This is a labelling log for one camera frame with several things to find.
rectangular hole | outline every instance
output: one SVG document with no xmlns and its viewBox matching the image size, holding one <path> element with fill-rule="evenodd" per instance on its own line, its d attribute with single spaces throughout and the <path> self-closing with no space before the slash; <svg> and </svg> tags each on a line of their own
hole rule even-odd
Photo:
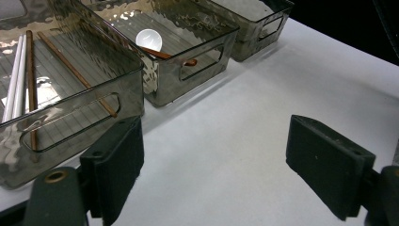
<svg viewBox="0 0 399 226">
<path fill-rule="evenodd" d="M 180 71 L 180 79 L 182 81 L 193 77 L 194 75 L 202 72 L 203 70 L 215 65 L 220 61 L 223 55 L 223 45 L 220 44 L 210 50 L 204 51 L 202 54 L 193 57 L 197 61 L 196 66 L 183 65 Z"/>
<path fill-rule="evenodd" d="M 265 24 L 264 27 L 262 27 L 259 40 L 263 40 L 264 38 L 278 31 L 279 27 L 281 26 L 282 19 L 282 17 L 278 17 L 277 19 Z"/>
<path fill-rule="evenodd" d="M 108 95 L 38 128 L 36 130 L 38 138 L 36 150 L 32 148 L 29 133 L 23 137 L 24 144 L 39 153 L 46 152 L 64 142 L 70 142 L 71 144 L 67 145 L 70 147 L 79 142 L 89 144 L 90 140 L 97 137 L 96 134 L 103 131 L 101 123 L 112 118 L 101 101 L 109 105 L 115 112 L 120 109 L 117 94 Z"/>
</svg>

white tabletop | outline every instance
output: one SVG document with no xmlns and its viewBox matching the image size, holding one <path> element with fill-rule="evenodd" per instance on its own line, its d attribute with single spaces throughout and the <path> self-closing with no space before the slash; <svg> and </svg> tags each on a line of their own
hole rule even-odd
<svg viewBox="0 0 399 226">
<path fill-rule="evenodd" d="M 115 225 L 362 225 L 364 209 L 338 220 L 285 163 L 290 118 L 330 126 L 380 171 L 399 138 L 399 67 L 289 19 L 271 48 L 145 106 L 145 164 Z M 0 209 L 28 190 L 0 190 Z"/>
</svg>

smoky gray storage bin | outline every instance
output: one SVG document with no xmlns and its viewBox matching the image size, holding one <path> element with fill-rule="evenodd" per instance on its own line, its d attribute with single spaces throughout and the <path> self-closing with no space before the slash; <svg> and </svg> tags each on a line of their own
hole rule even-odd
<svg viewBox="0 0 399 226">
<path fill-rule="evenodd" d="M 231 56 L 238 25 L 196 0 L 73 1 L 106 36 L 137 52 L 143 60 L 145 98 L 155 106 L 167 105 L 223 72 Z M 136 45 L 136 35 L 154 29 L 162 37 L 153 57 Z M 192 59 L 196 65 L 186 63 Z"/>
<path fill-rule="evenodd" d="M 143 63 L 91 27 L 62 0 L 23 0 L 20 15 L 0 20 L 1 101 L 9 98 L 19 37 L 27 30 L 33 34 L 38 94 L 38 109 L 24 108 L 22 116 L 0 123 L 0 186 L 22 186 L 84 151 L 117 121 L 143 115 Z M 40 32 L 90 87 L 45 44 Z M 30 96 L 25 94 L 24 106 Z"/>
<path fill-rule="evenodd" d="M 207 8 L 237 23 L 240 30 L 231 57 L 244 61 L 275 42 L 289 18 L 294 3 L 287 0 L 212 0 Z"/>
</svg>

